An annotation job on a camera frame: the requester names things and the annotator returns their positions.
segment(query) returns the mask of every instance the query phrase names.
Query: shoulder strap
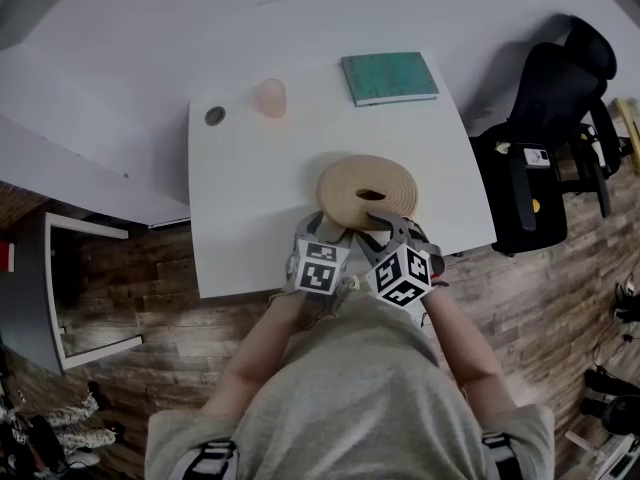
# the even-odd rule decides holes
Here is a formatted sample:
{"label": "shoulder strap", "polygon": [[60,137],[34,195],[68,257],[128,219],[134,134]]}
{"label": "shoulder strap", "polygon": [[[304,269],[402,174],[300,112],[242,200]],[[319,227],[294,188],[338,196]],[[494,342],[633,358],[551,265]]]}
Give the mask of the shoulder strap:
{"label": "shoulder strap", "polygon": [[496,463],[500,480],[522,480],[518,458],[511,448],[509,436],[500,432],[490,432],[482,436],[482,444],[489,449]]}
{"label": "shoulder strap", "polygon": [[235,480],[238,450],[230,439],[210,441],[186,469],[183,480]]}

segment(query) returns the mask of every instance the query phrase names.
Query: red object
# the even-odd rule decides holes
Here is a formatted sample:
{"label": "red object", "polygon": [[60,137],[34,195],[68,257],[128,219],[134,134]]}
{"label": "red object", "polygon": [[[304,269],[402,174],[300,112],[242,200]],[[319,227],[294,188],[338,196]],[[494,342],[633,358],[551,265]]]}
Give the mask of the red object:
{"label": "red object", "polygon": [[15,245],[0,240],[0,272],[13,272]]}

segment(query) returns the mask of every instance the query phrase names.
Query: white table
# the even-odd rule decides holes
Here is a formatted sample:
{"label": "white table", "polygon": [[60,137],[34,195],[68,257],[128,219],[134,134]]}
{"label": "white table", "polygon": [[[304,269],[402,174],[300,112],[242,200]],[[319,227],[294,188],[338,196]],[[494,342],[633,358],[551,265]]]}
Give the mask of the white table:
{"label": "white table", "polygon": [[[202,297],[282,286],[295,227],[317,209],[320,174],[353,154],[382,156],[411,172],[420,197],[414,219],[445,254],[495,241],[464,126],[442,75],[423,55],[440,90],[436,101],[356,108],[336,59],[270,75],[286,86],[281,119],[253,108],[252,87],[192,102],[189,186]],[[204,116],[213,106],[224,107],[226,118],[212,127]]]}

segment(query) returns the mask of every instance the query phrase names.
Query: shoe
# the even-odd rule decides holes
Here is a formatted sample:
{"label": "shoe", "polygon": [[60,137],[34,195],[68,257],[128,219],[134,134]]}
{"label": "shoe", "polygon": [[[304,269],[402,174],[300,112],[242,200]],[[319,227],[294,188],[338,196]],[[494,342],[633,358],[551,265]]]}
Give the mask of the shoe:
{"label": "shoe", "polygon": [[599,418],[602,416],[604,408],[607,406],[604,402],[599,400],[592,400],[591,398],[583,398],[580,402],[580,413],[584,415],[591,415]]}
{"label": "shoe", "polygon": [[124,425],[118,421],[105,421],[105,427],[107,430],[111,430],[116,435],[116,443],[122,443],[122,436],[124,435]]}
{"label": "shoe", "polygon": [[606,375],[589,368],[584,372],[584,384],[589,389],[598,391],[598,388],[602,385],[603,379],[606,381],[606,377]]}
{"label": "shoe", "polygon": [[358,276],[344,276],[342,279],[340,279],[338,286],[336,286],[336,295],[359,291],[360,279],[358,279]]}
{"label": "shoe", "polygon": [[87,391],[98,404],[98,410],[104,411],[107,408],[107,400],[102,396],[98,383],[94,381],[89,382],[87,385]]}
{"label": "shoe", "polygon": [[81,452],[77,450],[67,455],[65,461],[71,469],[90,468],[100,462],[100,457],[92,452]]}
{"label": "shoe", "polygon": [[614,318],[619,323],[640,321],[640,295],[633,295],[633,290],[616,284]]}

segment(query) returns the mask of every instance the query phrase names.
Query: marker cube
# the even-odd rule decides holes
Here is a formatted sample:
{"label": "marker cube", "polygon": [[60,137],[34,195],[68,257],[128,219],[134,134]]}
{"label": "marker cube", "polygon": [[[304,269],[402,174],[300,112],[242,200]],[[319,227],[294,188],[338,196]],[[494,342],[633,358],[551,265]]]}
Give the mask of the marker cube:
{"label": "marker cube", "polygon": [[377,299],[396,308],[429,293],[431,286],[430,255],[402,244],[368,274],[367,282]]}
{"label": "marker cube", "polygon": [[346,268],[349,248],[296,240],[294,284],[297,290],[331,295]]}

